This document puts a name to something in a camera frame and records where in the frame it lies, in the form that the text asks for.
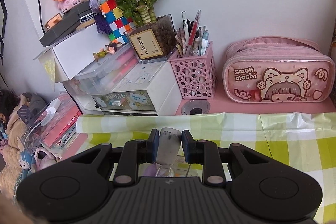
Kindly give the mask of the small dwarf figurine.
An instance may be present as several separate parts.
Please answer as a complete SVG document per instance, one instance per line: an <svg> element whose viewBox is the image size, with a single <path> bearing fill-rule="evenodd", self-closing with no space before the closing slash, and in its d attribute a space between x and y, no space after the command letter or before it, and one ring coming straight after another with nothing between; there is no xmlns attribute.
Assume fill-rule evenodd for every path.
<svg viewBox="0 0 336 224"><path fill-rule="evenodd" d="M108 45L105 45L104 48L101 48L98 53L93 53L95 61L98 61L101 58L106 57L108 54L114 54L117 52L118 48L122 46L121 43L110 42Z"/></svg>

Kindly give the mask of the clear stacked storage box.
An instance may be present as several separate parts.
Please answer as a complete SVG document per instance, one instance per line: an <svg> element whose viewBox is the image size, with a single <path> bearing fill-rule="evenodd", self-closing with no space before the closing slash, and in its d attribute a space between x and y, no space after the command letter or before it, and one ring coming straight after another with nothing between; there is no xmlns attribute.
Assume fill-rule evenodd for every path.
<svg viewBox="0 0 336 224"><path fill-rule="evenodd" d="M63 85L72 96L108 94L137 63L133 48L126 44L116 53L93 61Z"/></svg>

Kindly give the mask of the green checkered tablecloth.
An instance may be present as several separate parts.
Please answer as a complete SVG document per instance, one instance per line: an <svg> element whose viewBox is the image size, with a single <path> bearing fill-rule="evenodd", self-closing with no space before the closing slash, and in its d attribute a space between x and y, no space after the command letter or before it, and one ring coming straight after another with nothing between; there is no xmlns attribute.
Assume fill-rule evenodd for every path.
<svg viewBox="0 0 336 224"><path fill-rule="evenodd" d="M78 137L72 153L100 143L115 147L133 139L146 139L151 129L189 130L194 139L207 139L219 147L241 143L315 178L323 199L315 220L335 219L335 113L237 114L183 116L83 115L77 120Z"/></svg>

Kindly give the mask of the lilac clear mechanical pencil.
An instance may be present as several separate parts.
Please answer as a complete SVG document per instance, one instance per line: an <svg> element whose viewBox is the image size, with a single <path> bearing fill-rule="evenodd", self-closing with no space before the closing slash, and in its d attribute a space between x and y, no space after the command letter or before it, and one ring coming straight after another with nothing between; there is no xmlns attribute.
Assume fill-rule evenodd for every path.
<svg viewBox="0 0 336 224"><path fill-rule="evenodd" d="M156 177L174 177L175 173L171 166L162 165L157 169Z"/></svg>

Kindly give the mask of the colourful rubik cube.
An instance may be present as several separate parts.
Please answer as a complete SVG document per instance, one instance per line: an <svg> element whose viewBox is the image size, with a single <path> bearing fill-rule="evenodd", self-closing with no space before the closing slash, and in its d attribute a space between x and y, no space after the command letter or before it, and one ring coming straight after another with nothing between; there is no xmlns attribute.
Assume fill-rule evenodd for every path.
<svg viewBox="0 0 336 224"><path fill-rule="evenodd" d="M110 41L118 45L127 44L128 39L125 33L136 26L133 19L123 15L123 11L117 6L115 0L105 1L100 5L100 10L112 30L112 33L108 34Z"/></svg>

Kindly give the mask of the clear plastic organizer tray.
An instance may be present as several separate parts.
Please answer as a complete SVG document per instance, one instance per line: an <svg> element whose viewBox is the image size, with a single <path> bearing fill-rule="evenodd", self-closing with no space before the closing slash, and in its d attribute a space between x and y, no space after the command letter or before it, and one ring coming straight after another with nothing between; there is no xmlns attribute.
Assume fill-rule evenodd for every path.
<svg viewBox="0 0 336 224"><path fill-rule="evenodd" d="M148 163L141 164L139 166L139 175L143 176L143 172L145 171ZM156 163L157 169L162 166L158 163ZM175 176L174 177L195 177L195 176L202 176L202 166L199 164L192 164L189 165L187 162L185 162L185 158L181 155L177 156L175 162L173 165L171 165L171 168L174 170Z"/></svg>

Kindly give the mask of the bamboo plant in glass pot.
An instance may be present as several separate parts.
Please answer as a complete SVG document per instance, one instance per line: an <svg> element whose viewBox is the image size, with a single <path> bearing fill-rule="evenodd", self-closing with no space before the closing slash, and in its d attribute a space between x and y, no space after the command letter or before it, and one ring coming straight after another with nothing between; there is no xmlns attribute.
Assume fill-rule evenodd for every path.
<svg viewBox="0 0 336 224"><path fill-rule="evenodd" d="M141 62L166 60L175 48L175 29L170 14L157 16L158 0L115 0L126 18L135 26L125 36Z"/></svg>

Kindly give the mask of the black flat box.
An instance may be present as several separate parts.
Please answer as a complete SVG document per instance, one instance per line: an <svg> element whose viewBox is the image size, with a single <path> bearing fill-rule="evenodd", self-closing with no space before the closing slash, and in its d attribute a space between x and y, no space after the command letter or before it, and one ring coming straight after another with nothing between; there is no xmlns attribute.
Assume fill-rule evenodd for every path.
<svg viewBox="0 0 336 224"><path fill-rule="evenodd" d="M48 47L68 36L74 32L80 24L93 19L94 15L95 13L89 6L89 1L75 6L40 38L42 46Z"/></svg>

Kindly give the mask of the pink perforated pen holder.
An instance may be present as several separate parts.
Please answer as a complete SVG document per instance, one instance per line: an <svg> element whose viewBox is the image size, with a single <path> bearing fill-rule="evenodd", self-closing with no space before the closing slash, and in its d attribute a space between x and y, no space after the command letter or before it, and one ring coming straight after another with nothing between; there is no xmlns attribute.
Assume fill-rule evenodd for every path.
<svg viewBox="0 0 336 224"><path fill-rule="evenodd" d="M184 100L212 100L217 86L213 42L203 56L180 57L175 51L168 59Z"/></svg>

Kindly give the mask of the framed wall picture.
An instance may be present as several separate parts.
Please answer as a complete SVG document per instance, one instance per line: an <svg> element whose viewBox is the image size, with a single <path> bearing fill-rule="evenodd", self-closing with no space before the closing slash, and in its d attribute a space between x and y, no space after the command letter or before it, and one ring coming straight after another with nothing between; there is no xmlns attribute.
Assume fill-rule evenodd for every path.
<svg viewBox="0 0 336 224"><path fill-rule="evenodd" d="M3 55L4 55L4 42L3 38L5 37L5 30L6 30L6 21L7 21L7 9L6 9L6 4L5 0L0 0L0 43L1 43L1 48L0 48L0 58L1 58L1 65L3 65L4 60L3 60Z"/></svg>

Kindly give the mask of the white box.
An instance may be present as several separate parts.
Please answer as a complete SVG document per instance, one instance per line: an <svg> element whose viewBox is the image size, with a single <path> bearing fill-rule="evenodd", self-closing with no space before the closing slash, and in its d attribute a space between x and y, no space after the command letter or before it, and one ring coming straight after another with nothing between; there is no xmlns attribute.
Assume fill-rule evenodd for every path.
<svg viewBox="0 0 336 224"><path fill-rule="evenodd" d="M66 37L53 51L66 79L70 80L95 60L94 53L109 43L108 35L98 33L92 24Z"/></svg>

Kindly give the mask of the pens in holder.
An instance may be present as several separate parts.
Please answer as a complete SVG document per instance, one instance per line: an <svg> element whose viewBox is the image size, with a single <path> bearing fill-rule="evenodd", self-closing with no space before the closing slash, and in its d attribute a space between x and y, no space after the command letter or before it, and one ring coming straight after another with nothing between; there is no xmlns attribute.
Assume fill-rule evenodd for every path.
<svg viewBox="0 0 336 224"><path fill-rule="evenodd" d="M205 56L210 45L207 26L201 26L201 10L198 10L193 21L187 19L182 12L182 27L175 31L179 57Z"/></svg>

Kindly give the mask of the white drawer organizer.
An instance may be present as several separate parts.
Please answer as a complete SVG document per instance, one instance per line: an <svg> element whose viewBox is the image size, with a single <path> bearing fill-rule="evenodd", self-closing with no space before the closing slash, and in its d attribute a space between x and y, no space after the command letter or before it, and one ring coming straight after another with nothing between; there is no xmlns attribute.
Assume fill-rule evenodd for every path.
<svg viewBox="0 0 336 224"><path fill-rule="evenodd" d="M168 61L138 63L109 91L84 91L78 80L63 83L84 114L174 115L181 92Z"/></svg>

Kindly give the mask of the white eraser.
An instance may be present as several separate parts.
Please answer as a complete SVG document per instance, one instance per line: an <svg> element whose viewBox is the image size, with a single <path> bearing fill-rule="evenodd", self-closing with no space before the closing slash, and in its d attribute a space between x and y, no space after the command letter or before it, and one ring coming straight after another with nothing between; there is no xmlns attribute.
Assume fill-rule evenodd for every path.
<svg viewBox="0 0 336 224"><path fill-rule="evenodd" d="M182 133L174 128L164 127L159 134L156 163L173 165L181 146Z"/></svg>

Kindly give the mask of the purple cartoon pen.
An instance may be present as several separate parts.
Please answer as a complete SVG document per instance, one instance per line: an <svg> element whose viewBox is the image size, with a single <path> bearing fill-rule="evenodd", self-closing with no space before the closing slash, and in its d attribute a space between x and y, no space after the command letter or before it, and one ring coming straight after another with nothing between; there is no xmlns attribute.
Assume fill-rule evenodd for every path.
<svg viewBox="0 0 336 224"><path fill-rule="evenodd" d="M156 163L148 165L143 172L143 176L145 177L155 177L157 174L157 165Z"/></svg>

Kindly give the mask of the pink cat pencil case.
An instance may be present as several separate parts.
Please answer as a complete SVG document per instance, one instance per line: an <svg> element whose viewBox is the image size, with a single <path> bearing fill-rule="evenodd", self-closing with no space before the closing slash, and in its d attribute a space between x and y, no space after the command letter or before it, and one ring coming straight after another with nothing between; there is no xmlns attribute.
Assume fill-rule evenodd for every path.
<svg viewBox="0 0 336 224"><path fill-rule="evenodd" d="M322 102L333 89L335 63L310 40L262 36L229 45L222 78L238 103Z"/></svg>

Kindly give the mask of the purple tassel pouch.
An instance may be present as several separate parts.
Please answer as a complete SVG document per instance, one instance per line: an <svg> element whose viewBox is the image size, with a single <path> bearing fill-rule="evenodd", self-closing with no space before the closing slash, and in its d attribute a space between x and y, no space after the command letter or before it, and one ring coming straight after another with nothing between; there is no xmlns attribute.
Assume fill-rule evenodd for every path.
<svg viewBox="0 0 336 224"><path fill-rule="evenodd" d="M107 35L112 33L112 29L110 25L108 24L105 16L102 14L102 11L100 9L100 6L105 2L106 0L89 0L89 7L94 15L94 20L97 27L98 33L105 33Z"/></svg>

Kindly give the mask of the person in beige coat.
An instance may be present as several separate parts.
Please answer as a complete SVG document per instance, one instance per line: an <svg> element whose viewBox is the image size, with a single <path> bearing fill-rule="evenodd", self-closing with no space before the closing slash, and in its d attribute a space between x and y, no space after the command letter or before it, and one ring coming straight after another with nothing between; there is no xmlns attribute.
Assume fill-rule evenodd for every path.
<svg viewBox="0 0 336 224"><path fill-rule="evenodd" d="M1 141L1 155L5 161L1 170L1 193L10 200L14 198L19 177L24 169L21 153L26 124L18 115L22 106L27 106L35 116L41 113L46 102L36 94L17 96L12 91L1 90L1 133L6 135Z"/></svg>

